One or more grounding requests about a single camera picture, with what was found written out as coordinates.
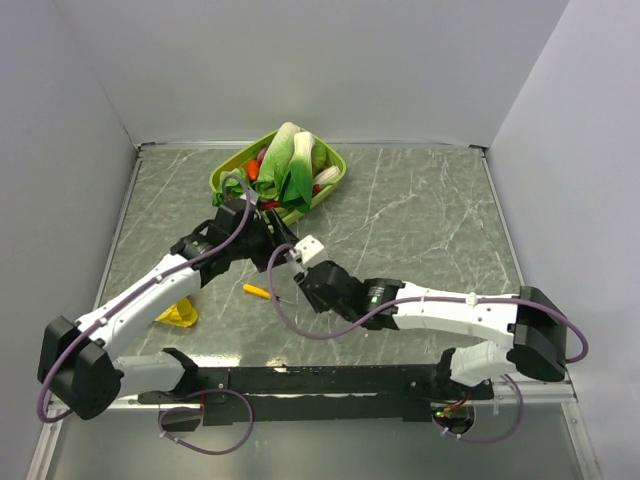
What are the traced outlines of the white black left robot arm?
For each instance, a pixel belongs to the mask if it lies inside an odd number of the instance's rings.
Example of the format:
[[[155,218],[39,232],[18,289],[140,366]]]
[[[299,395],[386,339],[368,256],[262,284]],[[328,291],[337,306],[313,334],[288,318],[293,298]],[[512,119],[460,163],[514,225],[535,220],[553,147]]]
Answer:
[[[198,366],[175,348],[151,356],[124,351],[147,326],[178,301],[198,292],[232,262],[249,259],[260,272],[282,244],[298,239],[275,210],[260,213],[248,201],[231,199],[214,218],[180,238],[140,280],[102,307],[75,321],[60,316],[44,331],[37,378],[42,389],[37,415],[56,396],[69,412],[92,419],[111,403],[133,394],[165,392],[176,402],[192,398]]]

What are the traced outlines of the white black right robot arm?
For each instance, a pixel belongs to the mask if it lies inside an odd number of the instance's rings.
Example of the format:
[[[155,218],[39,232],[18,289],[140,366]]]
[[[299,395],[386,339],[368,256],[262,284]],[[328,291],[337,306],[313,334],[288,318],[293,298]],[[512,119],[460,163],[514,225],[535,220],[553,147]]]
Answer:
[[[436,383],[448,398],[513,372],[542,382],[565,377],[563,314],[537,288],[476,295],[396,279],[360,281],[333,261],[308,268],[295,281],[315,312],[332,311],[351,323],[361,321],[369,330],[435,330],[478,339],[474,346],[442,354]]]

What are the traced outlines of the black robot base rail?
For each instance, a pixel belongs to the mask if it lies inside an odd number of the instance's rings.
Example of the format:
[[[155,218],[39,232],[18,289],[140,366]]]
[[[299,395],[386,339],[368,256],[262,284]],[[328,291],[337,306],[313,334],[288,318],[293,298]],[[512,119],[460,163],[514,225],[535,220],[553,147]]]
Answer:
[[[204,367],[189,391],[152,391],[138,396],[142,405],[196,406],[205,426],[246,421],[242,394],[254,420],[315,421],[400,419],[429,422],[436,403],[494,398],[483,380],[467,387],[445,380],[434,365]]]

